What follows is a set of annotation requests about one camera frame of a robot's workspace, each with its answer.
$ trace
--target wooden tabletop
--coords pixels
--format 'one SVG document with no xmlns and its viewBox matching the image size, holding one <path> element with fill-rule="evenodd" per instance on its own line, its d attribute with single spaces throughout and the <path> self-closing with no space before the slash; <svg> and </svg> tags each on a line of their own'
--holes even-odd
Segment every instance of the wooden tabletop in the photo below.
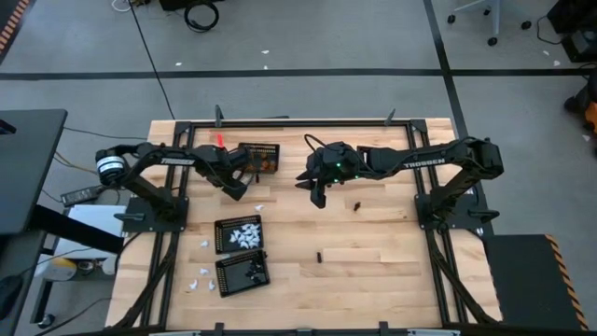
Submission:
<svg viewBox="0 0 597 336">
<path fill-rule="evenodd" d="M 426 121 L 432 145 L 454 139 L 449 119 Z M 170 145 L 173 131 L 174 121 L 154 121 L 148 139 Z M 408 148 L 403 127 L 200 129 L 195 146 L 215 144 L 217 133 L 228 148 L 239 142 L 280 144 L 280 167 L 275 175 L 262 175 L 239 202 L 190 174 L 188 224 L 178 246 L 168 329 L 213 329 L 216 322 L 226 329 L 375 329 L 380 321 L 390 328 L 440 326 L 427 245 L 414 208 L 413 172 L 334 186 L 326 191 L 325 209 L 311 204 L 309 191 L 294 187 L 312 153 L 303 134 L 354 147 Z M 439 182 L 446 183 L 459 169 L 438 167 Z M 154 166 L 144 176 L 163 185 L 165 173 L 166 167 Z M 423 176 L 429 190 L 427 173 Z M 361 207 L 354 212 L 356 202 Z M 208 288 L 220 259 L 214 221 L 256 214 L 260 204 L 271 284 L 222 299 Z M 451 231 L 451 237 L 463 283 L 489 315 L 501 319 L 481 240 L 468 231 Z M 209 247 L 201 247 L 203 241 Z M 145 286 L 153 242 L 154 233 L 142 234 L 120 259 L 106 325 L 120 320 Z M 210 273 L 200 275 L 201 268 Z M 197 289 L 190 290 L 195 279 Z M 455 321 L 449 285 L 446 292 Z M 160 288 L 157 293 L 153 321 Z"/>
</svg>

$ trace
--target black metal frame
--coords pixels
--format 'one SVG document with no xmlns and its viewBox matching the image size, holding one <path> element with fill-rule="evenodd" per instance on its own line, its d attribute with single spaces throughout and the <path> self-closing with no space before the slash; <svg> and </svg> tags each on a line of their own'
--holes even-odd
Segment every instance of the black metal frame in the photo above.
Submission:
<svg viewBox="0 0 597 336">
<path fill-rule="evenodd" d="M 180 141 L 182 139 L 183 133 L 187 132 L 187 147 L 194 146 L 194 139 L 195 139 L 195 132 L 201 128 L 253 128 L 253 127 L 404 127 L 407 133 L 408 141 L 409 141 L 409 148 L 415 149 L 417 147 L 417 143 L 415 140 L 415 131 L 419 131 L 421 134 L 421 141 L 423 147 L 430 146 L 429 144 L 429 135 L 427 134 L 427 127 L 426 121 L 424 119 L 402 119 L 402 120 L 391 120 L 391 122 L 387 122 L 384 119 L 335 119 L 335 120 L 327 120 L 327 119 L 313 119 L 313 120 L 302 120 L 302 119 L 263 119 L 263 120 L 225 120 L 220 119 L 218 123 L 213 121 L 200 121 L 200 122 L 189 122 L 189 121 L 178 121 L 174 127 L 174 140 L 173 140 L 173 147 L 179 147 Z M 438 186 L 437 180 L 437 172 L 434 167 L 428 167 L 430 181 L 432 187 Z M 423 182 L 423 174 L 421 169 L 413 170 L 415 174 L 415 183 L 417 185 L 418 194 L 425 193 L 425 185 Z M 183 173 L 181 175 L 180 184 L 178 187 L 179 197 L 185 197 L 187 194 L 187 182 L 188 182 L 188 174 L 189 169 L 183 168 Z M 174 168 L 169 167 L 168 173 L 166 175 L 166 184 L 165 187 L 171 189 L 173 187 L 174 181 Z M 432 246 L 430 242 L 435 242 L 435 233 L 431 230 L 424 231 L 425 238 L 427 240 L 428 249 L 430 252 L 430 259 L 431 259 L 431 250 Z M 454 258 L 454 253 L 451 245 L 451 237 L 449 230 L 442 232 L 442 243 L 444 253 L 447 259 L 447 262 L 451 266 L 452 271 L 456 276 L 458 276 L 458 272 L 456 269 L 456 263 Z M 179 232 L 173 232 L 171 235 L 171 247 L 176 250 L 178 247 L 178 241 L 180 238 Z M 157 269 L 158 263 L 160 261 L 160 254 L 163 245 L 163 233 L 156 233 L 156 240 L 154 243 L 154 248 L 152 251 L 151 257 L 151 264 L 149 267 L 149 279 L 153 278 L 155 271 Z M 172 284 L 174 280 L 174 267 L 175 263 L 173 263 L 172 267 L 168 270 L 165 274 L 164 279 L 164 287 L 163 287 L 163 294 L 161 297 L 160 303 L 160 318 L 158 321 L 158 327 L 161 329 L 166 330 L 166 322 L 168 318 L 168 310 L 170 307 L 170 298 L 172 292 Z M 436 288 L 436 295 L 437 295 L 437 307 L 439 310 L 439 314 L 441 317 L 442 325 L 450 323 L 450 315 L 448 312 L 448 304 L 446 300 L 446 292 L 445 287 L 443 285 L 442 280 L 442 273 L 435 262 L 431 259 L 431 267 L 432 273 L 434 278 L 434 285 Z M 466 309 L 465 305 L 458 295 L 458 293 L 454 290 L 454 298 L 456 298 L 456 308 L 458 312 L 459 321 L 462 323 L 467 322 L 466 318 Z M 151 316 L 151 306 L 153 300 L 150 298 L 146 303 L 146 306 L 142 312 L 141 318 L 141 327 L 150 326 L 149 320 Z M 215 328 L 214 330 L 202 330 L 201 334 L 205 335 L 217 335 L 221 334 L 223 325 L 219 326 L 220 328 Z M 250 335 L 255 333 L 256 335 L 264 335 L 264 334 L 297 334 L 297 330 L 243 330 L 243 331 L 226 331 L 227 334 L 239 332 L 243 335 Z M 311 335 L 314 330 L 302 330 L 301 334 L 304 335 Z M 317 334 L 328 334 L 328 335 L 335 335 L 335 334 L 352 334 L 352 335 L 390 335 L 390 334 L 407 334 L 406 329 L 388 329 L 387 323 L 381 321 L 379 329 L 339 329 L 339 330 L 317 330 Z"/>
</svg>

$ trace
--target concrete floor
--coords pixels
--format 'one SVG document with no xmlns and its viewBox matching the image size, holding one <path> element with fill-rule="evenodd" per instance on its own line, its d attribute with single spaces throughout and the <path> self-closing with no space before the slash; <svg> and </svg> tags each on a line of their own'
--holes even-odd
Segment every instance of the concrete floor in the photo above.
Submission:
<svg viewBox="0 0 597 336">
<path fill-rule="evenodd" d="M 38 0 L 0 65 L 0 73 L 150 72 L 151 65 L 131 13 L 118 13 L 111 0 Z M 486 45 L 491 20 L 480 12 L 445 22 L 466 1 L 433 0 L 451 69 L 575 68 L 560 46 L 538 42 L 535 28 L 520 23 L 546 14 L 555 0 L 506 2 L 497 46 Z M 423 2 L 419 0 L 229 0 L 217 4 L 220 22 L 195 34 L 158 1 L 137 9 L 159 71 L 399 68 L 440 69 Z M 542 34 L 557 39 L 547 21 Z M 262 50 L 269 50 L 266 55 Z M 582 77 L 456 77 L 468 132 L 490 136 L 501 148 L 506 172 L 484 183 L 488 203 L 501 212 L 499 234 L 551 233 L 560 242 L 576 292 L 592 329 L 597 329 L 597 208 L 591 195 L 597 180 L 592 144 L 563 101 L 583 85 Z M 179 119 L 396 117 L 452 118 L 449 95 L 438 76 L 229 77 L 164 79 Z M 2 109 L 65 108 L 70 127 L 123 136 L 145 136 L 152 119 L 170 117 L 157 81 L 86 79 L 0 81 Z M 93 167 L 98 148 L 127 141 L 65 131 L 58 150 L 70 161 Z M 58 164 L 45 190 L 59 195 L 97 184 L 93 175 Z M 102 203 L 113 203 L 106 193 Z M 62 209 L 42 195 L 40 203 Z M 49 312 L 58 321 L 91 302 L 109 297 L 110 282 L 64 283 L 52 292 Z M 28 323 L 38 284 L 31 289 L 18 335 L 32 335 Z M 54 334 L 100 329 L 107 302 Z"/>
</svg>

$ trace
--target chair wheel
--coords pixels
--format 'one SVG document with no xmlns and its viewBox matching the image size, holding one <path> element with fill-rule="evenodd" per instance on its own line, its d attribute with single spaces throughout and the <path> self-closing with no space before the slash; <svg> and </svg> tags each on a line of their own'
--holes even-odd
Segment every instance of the chair wheel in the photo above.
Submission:
<svg viewBox="0 0 597 336">
<path fill-rule="evenodd" d="M 594 132 L 594 131 L 595 131 L 595 124 L 594 124 L 594 123 L 592 123 L 592 122 L 590 122 L 590 121 L 587 121 L 587 122 L 585 122 L 585 123 L 582 125 L 582 128 L 584 128 L 584 129 L 585 129 L 585 130 L 587 130 L 587 131 Z"/>
<path fill-rule="evenodd" d="M 45 329 L 45 328 L 51 326 L 55 320 L 56 320 L 56 316 L 54 316 L 52 314 L 44 314 L 44 319 L 41 320 L 41 322 L 37 323 L 37 326 L 40 329 Z"/>
<path fill-rule="evenodd" d="M 531 28 L 533 24 L 530 21 L 525 21 L 521 24 L 521 29 L 522 30 L 527 30 L 529 28 Z"/>
<path fill-rule="evenodd" d="M 570 97 L 566 99 L 566 101 L 563 104 L 563 108 L 570 113 L 580 112 L 580 105 L 578 104 L 578 100 L 575 97 Z"/>
</svg>

